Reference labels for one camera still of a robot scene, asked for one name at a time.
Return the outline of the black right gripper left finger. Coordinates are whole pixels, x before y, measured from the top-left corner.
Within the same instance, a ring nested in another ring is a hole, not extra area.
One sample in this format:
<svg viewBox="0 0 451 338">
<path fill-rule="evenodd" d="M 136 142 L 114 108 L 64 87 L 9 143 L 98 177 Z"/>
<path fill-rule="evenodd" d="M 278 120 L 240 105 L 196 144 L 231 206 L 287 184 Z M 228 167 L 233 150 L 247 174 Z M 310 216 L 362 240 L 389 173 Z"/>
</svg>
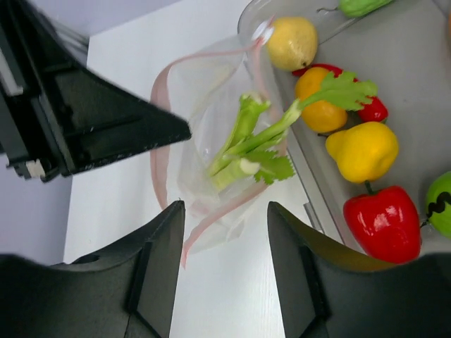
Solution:
<svg viewBox="0 0 451 338">
<path fill-rule="evenodd" d="M 1 256 L 2 337 L 167 337 L 185 227 L 173 202 L 70 264 Z"/>
</svg>

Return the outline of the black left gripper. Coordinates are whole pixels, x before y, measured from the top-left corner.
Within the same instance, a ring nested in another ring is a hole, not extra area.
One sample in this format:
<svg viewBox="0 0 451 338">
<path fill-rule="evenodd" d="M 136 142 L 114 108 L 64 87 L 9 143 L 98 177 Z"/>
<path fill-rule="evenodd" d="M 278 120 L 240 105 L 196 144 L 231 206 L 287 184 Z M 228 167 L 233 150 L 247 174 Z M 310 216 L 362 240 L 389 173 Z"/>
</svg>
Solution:
<svg viewBox="0 0 451 338">
<path fill-rule="evenodd" d="M 19 177 L 49 182 L 191 136 L 83 66 L 29 1 L 1 2 L 1 153 Z"/>
</svg>

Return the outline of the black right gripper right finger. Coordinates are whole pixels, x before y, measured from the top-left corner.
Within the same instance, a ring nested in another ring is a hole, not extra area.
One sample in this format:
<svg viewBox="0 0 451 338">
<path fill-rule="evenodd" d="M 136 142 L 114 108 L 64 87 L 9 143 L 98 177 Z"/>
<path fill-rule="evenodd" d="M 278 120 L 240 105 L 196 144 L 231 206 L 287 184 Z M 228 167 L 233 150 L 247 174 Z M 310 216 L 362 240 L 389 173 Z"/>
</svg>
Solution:
<svg viewBox="0 0 451 338">
<path fill-rule="evenodd" d="M 279 203 L 268 237 L 286 337 L 449 337 L 450 255 L 395 265 L 327 237 Z"/>
</svg>

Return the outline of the clear zip top bag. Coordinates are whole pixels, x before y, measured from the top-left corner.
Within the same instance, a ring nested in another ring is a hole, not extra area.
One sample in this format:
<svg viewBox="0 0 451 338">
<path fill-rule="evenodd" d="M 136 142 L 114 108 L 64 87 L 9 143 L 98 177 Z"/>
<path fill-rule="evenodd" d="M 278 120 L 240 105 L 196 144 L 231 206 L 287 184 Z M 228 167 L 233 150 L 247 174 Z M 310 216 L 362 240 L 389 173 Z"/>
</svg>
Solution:
<svg viewBox="0 0 451 338">
<path fill-rule="evenodd" d="M 261 54 L 273 31 L 272 20 L 265 20 L 248 37 L 229 37 L 173 61 L 154 81 L 152 102 L 186 119 L 192 133 L 186 142 L 150 153 L 159 205 L 182 199 L 187 206 L 189 236 L 183 244 L 182 264 L 190 254 L 238 238 L 266 188 L 247 177 L 218 191 L 207 169 L 232 131 L 241 95 L 271 103 L 255 132 L 282 116 L 261 67 Z"/>
</svg>

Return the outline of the green celery bunch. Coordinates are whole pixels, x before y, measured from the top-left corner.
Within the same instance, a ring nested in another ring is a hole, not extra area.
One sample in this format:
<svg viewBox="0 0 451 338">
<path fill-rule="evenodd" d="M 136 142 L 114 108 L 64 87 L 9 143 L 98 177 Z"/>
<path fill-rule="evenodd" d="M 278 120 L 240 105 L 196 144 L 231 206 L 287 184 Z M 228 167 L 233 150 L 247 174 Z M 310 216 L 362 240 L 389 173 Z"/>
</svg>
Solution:
<svg viewBox="0 0 451 338">
<path fill-rule="evenodd" d="M 273 147 L 286 138 L 290 126 L 299 119 L 307 106 L 317 101 L 327 101 L 346 111 L 359 111 L 365 104 L 371 103 L 371 98 L 377 93 L 375 83 L 360 82 L 352 72 L 345 71 L 337 77 L 329 72 L 322 80 L 320 90 L 304 101 L 295 99 L 280 120 L 258 134 L 253 134 L 255 124 L 271 102 L 259 101 L 250 94 L 243 94 L 235 126 L 208 167 L 213 187 L 222 192 L 238 180 L 248 177 L 266 185 L 292 177 L 295 172 L 290 159 Z"/>
</svg>

